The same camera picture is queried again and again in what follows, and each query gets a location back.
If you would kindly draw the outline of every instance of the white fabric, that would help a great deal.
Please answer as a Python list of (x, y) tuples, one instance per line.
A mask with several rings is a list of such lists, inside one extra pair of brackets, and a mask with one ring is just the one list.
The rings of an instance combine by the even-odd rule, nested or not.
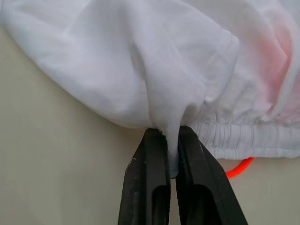
[(176, 173), (180, 125), (218, 158), (300, 155), (300, 3), (4, 0), (20, 47), (88, 107), (159, 128)]

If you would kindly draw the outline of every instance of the orange cord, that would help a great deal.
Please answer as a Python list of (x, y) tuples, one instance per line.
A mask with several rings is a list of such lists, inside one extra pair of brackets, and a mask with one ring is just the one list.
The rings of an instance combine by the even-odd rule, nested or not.
[(248, 168), (248, 166), (252, 163), (253, 159), (254, 158), (252, 158), (252, 157), (246, 158), (233, 170), (226, 172), (228, 179), (236, 177), (236, 176), (240, 175), (241, 173), (243, 173)]

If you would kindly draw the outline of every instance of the gathered fabric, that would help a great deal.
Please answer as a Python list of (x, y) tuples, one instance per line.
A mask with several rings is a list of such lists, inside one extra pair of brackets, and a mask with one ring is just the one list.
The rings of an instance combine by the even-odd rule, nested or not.
[(217, 158), (300, 155), (300, 1), (0, 0), (57, 84), (125, 127), (179, 127)]

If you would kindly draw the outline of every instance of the beige wall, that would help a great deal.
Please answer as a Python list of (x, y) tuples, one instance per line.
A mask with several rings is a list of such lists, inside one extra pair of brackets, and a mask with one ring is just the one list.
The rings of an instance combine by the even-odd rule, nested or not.
[[(117, 224), (142, 135), (72, 98), (0, 30), (0, 225)], [(232, 180), (250, 225), (300, 224), (299, 173), (299, 158), (257, 159)], [(170, 224), (179, 225), (172, 196)]]

